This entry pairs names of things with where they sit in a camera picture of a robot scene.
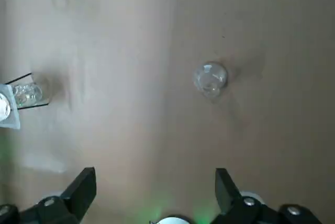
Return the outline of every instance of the glass cup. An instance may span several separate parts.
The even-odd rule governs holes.
[[[34,106],[43,98],[42,89],[36,83],[17,84],[13,93],[17,108]]]

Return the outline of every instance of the white circular base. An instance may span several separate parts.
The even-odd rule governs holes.
[[[189,222],[176,217],[168,217],[160,220],[157,224],[189,224]]]
[[[10,114],[10,104],[8,99],[0,93],[0,121],[8,118]]]

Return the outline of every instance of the robotic arm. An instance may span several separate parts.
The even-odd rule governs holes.
[[[285,204],[275,211],[253,197],[243,197],[226,169],[216,169],[215,195],[224,214],[219,214],[211,224],[321,224],[303,206]],[[85,168],[59,197],[47,197],[21,212],[15,205],[1,205],[0,224],[78,224],[95,196],[95,170]],[[157,224],[189,223],[168,217]]]

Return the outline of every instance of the screw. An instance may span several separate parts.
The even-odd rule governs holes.
[[[245,198],[244,203],[248,205],[249,207],[255,205],[255,200],[253,198]]]
[[[300,210],[296,207],[288,207],[287,210],[291,215],[300,215]]]
[[[0,209],[0,216],[6,214],[8,212],[9,212],[9,207],[4,206],[3,208]]]
[[[51,199],[48,199],[46,202],[44,202],[44,205],[47,207],[47,206],[50,206],[54,203],[54,199],[51,198]]]

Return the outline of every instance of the clear glass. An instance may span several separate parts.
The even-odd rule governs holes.
[[[13,93],[17,108],[33,106],[43,98],[42,89],[36,83],[15,85]]]
[[[219,63],[207,62],[194,72],[193,82],[206,97],[215,98],[221,94],[222,89],[227,85],[228,72]]]

